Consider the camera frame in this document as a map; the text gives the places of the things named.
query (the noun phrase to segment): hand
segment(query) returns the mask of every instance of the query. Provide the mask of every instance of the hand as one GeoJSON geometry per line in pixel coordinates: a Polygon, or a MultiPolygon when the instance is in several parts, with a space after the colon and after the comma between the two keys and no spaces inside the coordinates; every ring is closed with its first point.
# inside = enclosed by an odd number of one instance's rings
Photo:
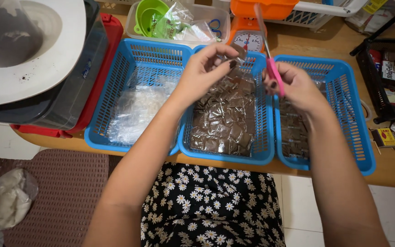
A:
{"type": "MultiPolygon", "coordinates": [[[[284,82],[285,97],[300,114],[323,110],[324,107],[330,108],[327,99],[306,71],[284,62],[276,62],[276,66],[284,82]]],[[[262,72],[262,78],[268,93],[278,94],[280,92],[278,83],[269,78],[266,69],[262,72]]]]}
{"type": "Polygon", "coordinates": [[[202,98],[214,83],[236,65],[234,60],[221,63],[217,55],[237,57],[239,53],[231,46],[214,43],[192,55],[170,98],[185,108],[202,98]]]}

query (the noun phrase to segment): wooden table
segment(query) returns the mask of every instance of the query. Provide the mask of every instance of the wooden table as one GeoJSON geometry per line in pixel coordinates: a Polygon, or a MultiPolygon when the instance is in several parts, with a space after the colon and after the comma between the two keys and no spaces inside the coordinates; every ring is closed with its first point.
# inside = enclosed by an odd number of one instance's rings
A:
{"type": "MultiPolygon", "coordinates": [[[[120,20],[123,26],[126,23],[129,8],[129,5],[111,3],[102,4],[102,12],[113,14],[120,20]]],[[[360,98],[363,99],[370,106],[370,109],[374,111],[356,59],[348,54],[354,47],[361,43],[361,41],[364,39],[364,36],[357,34],[355,31],[348,28],[348,26],[343,22],[343,19],[335,17],[317,32],[311,32],[307,28],[291,25],[280,25],[274,23],[267,23],[266,25],[268,27],[268,41],[270,43],[272,49],[271,52],[273,55],[290,54],[312,56],[342,59],[348,62],[354,70],[360,98]]],[[[387,31],[383,36],[395,37],[395,29],[387,31]]],[[[373,121],[369,121],[367,122],[367,125],[369,128],[378,128],[381,126],[388,126],[389,123],[375,125],[373,121]]],[[[88,147],[83,139],[83,132],[76,133],[71,139],[46,137],[36,134],[23,134],[18,131],[16,131],[16,133],[28,142],[42,147],[104,153],[119,156],[125,155],[125,153],[104,151],[88,147]]],[[[372,175],[365,177],[367,182],[373,185],[395,187],[395,150],[382,149],[382,154],[379,154],[374,144],[373,149],[377,168],[372,175]]],[[[181,152],[167,157],[166,160],[179,163],[224,167],[266,173],[307,177],[310,176],[309,171],[299,171],[288,168],[282,164],[282,162],[278,160],[277,157],[275,157],[271,163],[265,166],[253,166],[215,160],[196,159],[187,157],[181,152]]]]}

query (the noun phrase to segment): scale dial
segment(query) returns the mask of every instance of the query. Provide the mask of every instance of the scale dial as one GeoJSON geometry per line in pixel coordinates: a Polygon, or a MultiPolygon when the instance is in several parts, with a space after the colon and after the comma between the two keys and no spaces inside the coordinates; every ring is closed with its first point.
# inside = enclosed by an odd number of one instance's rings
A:
{"type": "Polygon", "coordinates": [[[248,51],[260,52],[263,47],[263,37],[260,31],[242,30],[237,31],[234,35],[234,44],[240,45],[248,51]]]}

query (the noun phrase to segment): dark nail polish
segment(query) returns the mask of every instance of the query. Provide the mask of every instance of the dark nail polish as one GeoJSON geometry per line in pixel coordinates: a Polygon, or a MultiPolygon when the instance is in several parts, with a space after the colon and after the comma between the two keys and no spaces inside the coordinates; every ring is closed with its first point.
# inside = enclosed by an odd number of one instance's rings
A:
{"type": "Polygon", "coordinates": [[[234,60],[232,60],[232,61],[230,62],[230,68],[231,68],[231,69],[234,68],[234,67],[236,66],[236,64],[237,64],[237,62],[234,61],[234,60]]]}

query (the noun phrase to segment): floral skirt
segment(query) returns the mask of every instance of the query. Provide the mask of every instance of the floral skirt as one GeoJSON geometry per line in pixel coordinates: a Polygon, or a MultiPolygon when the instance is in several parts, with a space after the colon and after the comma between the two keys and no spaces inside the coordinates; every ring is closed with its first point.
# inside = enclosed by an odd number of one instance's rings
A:
{"type": "Polygon", "coordinates": [[[166,162],[143,204],[141,246],[284,247],[272,175],[166,162]]]}

